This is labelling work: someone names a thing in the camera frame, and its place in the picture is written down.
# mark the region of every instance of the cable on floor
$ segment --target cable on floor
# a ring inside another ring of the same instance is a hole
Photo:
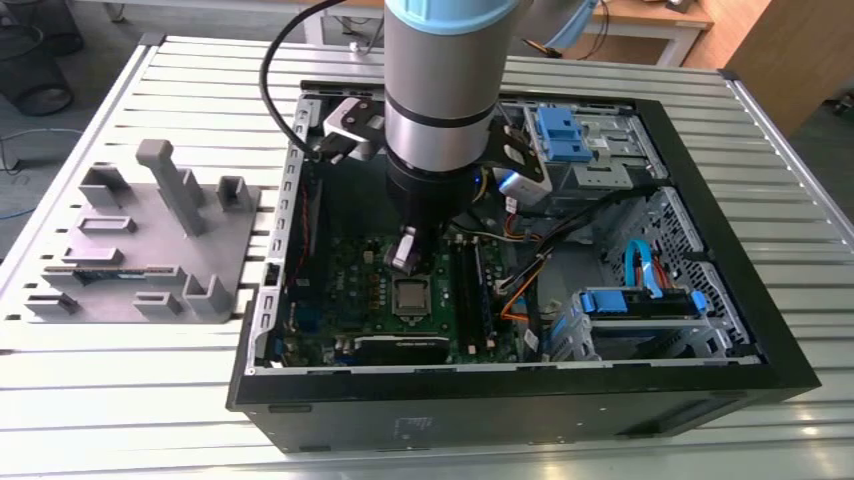
[[[30,130],[23,130],[10,135],[0,136],[0,167],[3,167],[6,174],[13,177],[22,173],[22,168],[19,167],[17,170],[13,170],[6,162],[6,142],[26,135],[33,135],[34,133],[75,133],[78,135],[83,135],[83,131],[75,130],[74,128],[33,128]]]
[[[10,213],[9,215],[0,215],[0,220],[10,220],[11,218],[23,217],[25,215],[30,215],[35,211],[37,209],[31,208],[30,210],[25,210],[23,212],[15,212],[15,213]]]

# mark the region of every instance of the black bracket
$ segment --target black bracket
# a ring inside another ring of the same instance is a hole
[[[513,170],[536,182],[542,182],[546,178],[537,152],[528,144],[522,133],[498,119],[490,123],[490,141],[477,163],[486,167]]]
[[[375,100],[361,99],[345,116],[345,130],[365,138],[375,145],[386,145],[386,129],[371,126],[371,120],[385,116],[383,104]]]

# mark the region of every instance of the yellow wire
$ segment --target yellow wire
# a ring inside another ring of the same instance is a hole
[[[510,302],[508,302],[508,305],[505,305],[505,308],[502,309],[502,318],[509,318],[512,320],[520,320],[521,319],[517,315],[509,314],[508,311],[510,310],[510,307],[513,307],[513,304],[517,303],[517,300],[520,299],[520,296],[525,292],[525,289],[529,288],[529,285],[532,285],[532,282],[534,281],[534,279],[540,275],[540,272],[544,271],[544,268],[546,268],[546,262],[545,261],[544,261],[542,265],[540,266],[540,268],[537,269],[537,271],[532,274],[532,276],[529,277],[526,282],[522,284],[522,287],[520,288],[520,290],[517,290],[517,293],[514,294],[513,298],[510,299]]]
[[[478,200],[481,200],[481,197],[484,197],[484,194],[486,193],[486,168],[481,169],[481,190],[478,191],[478,195],[476,196],[476,199],[472,201],[472,203],[476,203]]]

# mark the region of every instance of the metal bracket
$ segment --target metal bracket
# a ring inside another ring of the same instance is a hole
[[[540,168],[537,152],[522,134],[498,120],[490,123],[490,141],[477,163],[485,167],[513,170],[536,182],[542,182],[546,178]]]

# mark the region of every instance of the aluminum extrusion table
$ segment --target aluminum extrusion table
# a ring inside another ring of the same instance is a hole
[[[177,163],[193,166],[201,183],[242,175],[267,189],[242,279],[262,281],[251,258],[266,251],[286,148],[255,85],[265,49],[183,37],[137,49],[0,267],[0,476],[854,476],[854,229],[744,86],[717,72],[513,58],[505,86],[664,103],[824,383],[785,404],[740,411],[673,439],[286,456],[225,408],[239,320],[29,323],[21,301],[43,285],[42,267],[59,261],[63,229],[83,203],[81,177],[98,163],[153,181],[134,159],[145,138],[171,140]],[[273,96],[290,116],[302,80],[379,83],[382,75],[381,53],[289,45],[273,64]],[[249,299],[243,290],[237,316]]]

